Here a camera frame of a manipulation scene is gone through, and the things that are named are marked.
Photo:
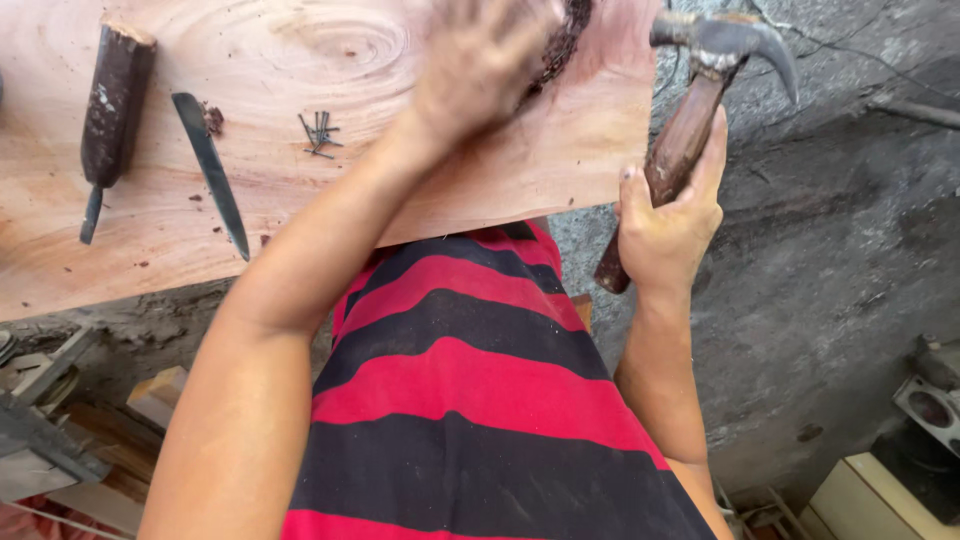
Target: chisel blade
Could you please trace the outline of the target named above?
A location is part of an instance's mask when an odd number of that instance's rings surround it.
[[[197,98],[188,93],[174,94],[173,100],[186,134],[190,138],[193,151],[197,155],[197,161],[200,162],[200,170],[204,173],[206,186],[210,188],[213,202],[216,203],[220,217],[227,226],[227,234],[233,241],[233,245],[240,251],[243,260],[249,261],[250,247],[247,244],[247,232],[243,226],[243,219],[240,218],[240,209],[237,208],[236,201],[233,199],[233,191],[230,190],[230,184],[227,182],[224,166],[220,163],[220,155],[213,146],[213,139],[206,133],[204,113],[200,104],[197,103]]]

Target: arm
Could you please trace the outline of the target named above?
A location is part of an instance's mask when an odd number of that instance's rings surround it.
[[[690,351],[690,289],[723,210],[717,189],[727,159],[727,114],[721,108],[677,201],[654,209],[643,174],[620,183],[620,257],[636,283],[636,313],[613,376],[624,402],[646,428],[677,479],[719,538],[730,530],[713,499],[707,437]]]
[[[310,343],[419,182],[505,120],[559,24],[545,2],[455,0],[410,109],[301,211],[233,286],[204,338],[156,466],[139,538],[277,538],[309,430]]]

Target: person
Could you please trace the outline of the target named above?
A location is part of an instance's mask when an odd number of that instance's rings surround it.
[[[234,284],[167,431],[141,540],[731,538],[689,325],[722,218],[722,109],[675,203],[653,209],[640,169],[621,175],[637,299],[613,378],[532,222],[374,251],[432,168],[514,114],[562,18],[521,1],[452,1],[410,106]]]

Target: pile of nails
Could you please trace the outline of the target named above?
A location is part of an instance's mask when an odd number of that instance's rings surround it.
[[[321,118],[321,114],[319,112],[314,112],[313,118],[315,127],[313,128],[307,125],[302,114],[297,114],[297,116],[300,117],[300,123],[303,124],[303,128],[306,130],[306,136],[308,139],[310,139],[310,146],[312,146],[312,148],[304,148],[303,152],[309,152],[314,156],[323,156],[324,158],[332,160],[333,156],[320,152],[320,147],[325,143],[332,144],[334,146],[343,146],[343,144],[331,139],[329,136],[330,132],[340,131],[340,128],[330,128],[326,125],[326,123],[330,121],[330,113],[324,110],[323,118]]]

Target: hammer head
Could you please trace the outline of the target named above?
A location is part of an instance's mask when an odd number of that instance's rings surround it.
[[[650,45],[684,45],[690,49],[691,69],[728,82],[750,55],[760,55],[777,69],[790,101],[797,103],[793,55],[780,34],[755,17],[660,12],[650,30]]]

